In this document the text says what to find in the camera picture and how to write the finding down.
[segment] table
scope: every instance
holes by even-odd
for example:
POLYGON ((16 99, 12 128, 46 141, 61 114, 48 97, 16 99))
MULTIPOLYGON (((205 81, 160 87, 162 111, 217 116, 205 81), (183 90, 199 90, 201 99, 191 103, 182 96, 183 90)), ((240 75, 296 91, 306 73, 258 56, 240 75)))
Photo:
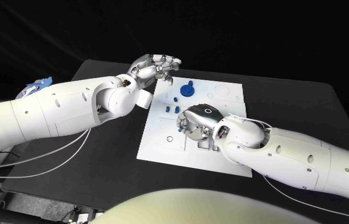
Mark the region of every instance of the table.
MULTIPOLYGON (((119 75, 127 72, 129 67, 129 64, 87 60, 72 80, 119 75)), ((172 75, 243 84, 250 118, 349 149, 349 120, 331 85, 183 69, 172 75)), ((153 92, 155 86, 156 84, 146 90, 153 92)), ((264 201, 319 222, 349 220, 349 217, 290 200, 273 189, 257 172, 253 172, 253 178, 247 178, 137 160, 147 112, 136 106, 127 116, 93 128, 87 144, 74 159, 42 176, 7 179, 3 190, 87 207, 110 209, 144 193, 172 188, 198 188, 264 201)), ((78 135, 32 141, 22 160, 59 148, 78 135)), ((75 153, 81 143, 80 140, 51 156, 18 165, 10 176, 32 175, 58 166, 75 153)), ((273 180, 271 183, 297 200, 349 214, 349 199, 296 189, 273 180)))

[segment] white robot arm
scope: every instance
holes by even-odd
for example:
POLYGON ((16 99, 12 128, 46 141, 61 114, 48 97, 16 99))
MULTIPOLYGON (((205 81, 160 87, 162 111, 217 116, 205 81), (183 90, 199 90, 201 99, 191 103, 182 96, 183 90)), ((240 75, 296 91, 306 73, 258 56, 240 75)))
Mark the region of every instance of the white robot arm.
POLYGON ((182 61, 146 54, 119 76, 55 84, 25 98, 0 103, 0 150, 38 138, 75 134, 127 115, 134 105, 149 108, 153 95, 143 90, 182 61))
POLYGON ((349 198, 349 151, 302 133, 260 127, 254 121, 232 114, 224 117, 201 104, 181 114, 178 127, 195 141, 212 135, 231 163, 296 188, 349 198))

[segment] robotic hand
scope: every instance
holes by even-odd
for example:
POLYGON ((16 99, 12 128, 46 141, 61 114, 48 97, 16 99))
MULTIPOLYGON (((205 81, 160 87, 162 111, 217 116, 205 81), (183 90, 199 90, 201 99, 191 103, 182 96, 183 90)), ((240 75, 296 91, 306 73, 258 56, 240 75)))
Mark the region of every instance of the robotic hand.
POLYGON ((0 103, 0 150, 38 138, 72 135, 127 115, 134 105, 149 108, 143 89, 156 79, 172 85, 169 71, 182 61, 146 54, 126 74, 55 84, 25 98, 0 103))
POLYGON ((349 198, 349 151, 254 122, 263 123, 234 114, 224 117, 212 106, 199 104, 179 115, 178 127, 195 141, 205 141, 211 135, 231 163, 296 188, 349 198))

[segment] blue knob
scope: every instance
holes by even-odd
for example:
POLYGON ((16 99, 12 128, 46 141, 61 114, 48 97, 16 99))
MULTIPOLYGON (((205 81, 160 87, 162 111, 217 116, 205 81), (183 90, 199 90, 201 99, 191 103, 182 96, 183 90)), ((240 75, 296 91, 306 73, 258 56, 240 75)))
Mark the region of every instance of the blue knob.
POLYGON ((181 87, 181 94, 185 97, 191 97, 195 94, 195 88, 194 88, 194 82, 192 82, 192 80, 189 81, 188 84, 185 84, 181 87))

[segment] white board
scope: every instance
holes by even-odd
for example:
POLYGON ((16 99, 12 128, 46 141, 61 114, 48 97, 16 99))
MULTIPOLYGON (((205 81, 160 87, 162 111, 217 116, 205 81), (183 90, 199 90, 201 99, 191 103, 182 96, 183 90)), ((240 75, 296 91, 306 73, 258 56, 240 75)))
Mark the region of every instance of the white board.
POLYGON ((137 159, 173 164, 195 169, 253 177, 251 168, 232 164, 219 149, 212 146, 212 138, 198 144, 186 138, 176 127, 176 119, 191 105, 212 105, 224 116, 245 115, 243 85, 227 82, 173 77, 173 85, 162 80, 156 83, 155 98, 140 142, 137 159), (195 94, 181 95, 181 87, 192 80, 195 94))

